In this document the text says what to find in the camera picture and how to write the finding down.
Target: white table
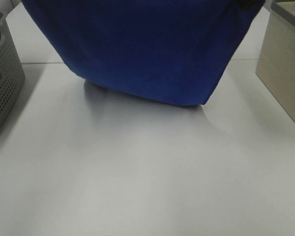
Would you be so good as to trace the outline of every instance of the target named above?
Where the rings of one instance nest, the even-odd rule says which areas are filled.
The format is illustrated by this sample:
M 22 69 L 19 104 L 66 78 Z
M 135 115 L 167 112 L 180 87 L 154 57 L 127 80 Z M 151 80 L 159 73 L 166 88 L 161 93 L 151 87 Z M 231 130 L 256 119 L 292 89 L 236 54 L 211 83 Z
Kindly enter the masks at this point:
M 0 236 L 295 236 L 295 124 L 256 64 L 231 61 L 198 108 L 24 65 L 0 132 Z
M 14 44 L 22 63 L 56 63 L 61 57 L 45 35 L 19 4 L 6 18 Z

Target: blue velvet cover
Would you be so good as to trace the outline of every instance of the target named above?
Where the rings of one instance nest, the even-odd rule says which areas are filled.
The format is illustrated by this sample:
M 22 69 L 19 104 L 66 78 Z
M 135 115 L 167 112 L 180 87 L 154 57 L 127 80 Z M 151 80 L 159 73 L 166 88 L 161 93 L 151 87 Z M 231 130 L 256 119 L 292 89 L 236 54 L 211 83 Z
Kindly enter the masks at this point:
M 207 102 L 263 3 L 244 11 L 236 0 L 23 0 L 77 75 L 182 106 Z

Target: gray plastic basket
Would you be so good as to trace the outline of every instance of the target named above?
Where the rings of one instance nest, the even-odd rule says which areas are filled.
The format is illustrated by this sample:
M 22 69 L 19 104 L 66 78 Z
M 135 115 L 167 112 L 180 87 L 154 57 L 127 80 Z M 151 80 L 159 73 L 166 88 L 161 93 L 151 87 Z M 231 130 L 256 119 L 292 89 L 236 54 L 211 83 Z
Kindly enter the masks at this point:
M 0 13 L 0 127 L 17 100 L 25 80 L 5 17 L 5 14 Z

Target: white tabletop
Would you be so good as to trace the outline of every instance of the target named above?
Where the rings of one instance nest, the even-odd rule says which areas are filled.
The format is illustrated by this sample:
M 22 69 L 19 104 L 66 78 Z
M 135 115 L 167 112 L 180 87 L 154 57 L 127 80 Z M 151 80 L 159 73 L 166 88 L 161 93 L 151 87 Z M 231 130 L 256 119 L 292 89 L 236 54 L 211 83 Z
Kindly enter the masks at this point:
M 22 3 L 9 13 L 6 21 L 22 63 L 62 62 Z
M 0 236 L 295 236 L 295 124 L 256 64 L 231 61 L 189 108 L 24 65 L 0 131 Z

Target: black object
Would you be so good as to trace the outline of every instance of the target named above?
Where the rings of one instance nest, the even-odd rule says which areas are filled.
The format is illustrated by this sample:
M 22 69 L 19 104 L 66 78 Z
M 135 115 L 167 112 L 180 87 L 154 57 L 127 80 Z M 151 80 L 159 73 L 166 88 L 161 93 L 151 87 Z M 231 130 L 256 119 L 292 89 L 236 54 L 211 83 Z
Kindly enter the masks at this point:
M 236 0 L 237 5 L 240 7 L 242 10 L 248 10 L 251 7 L 253 7 L 255 4 L 258 2 L 261 2 L 260 0 Z

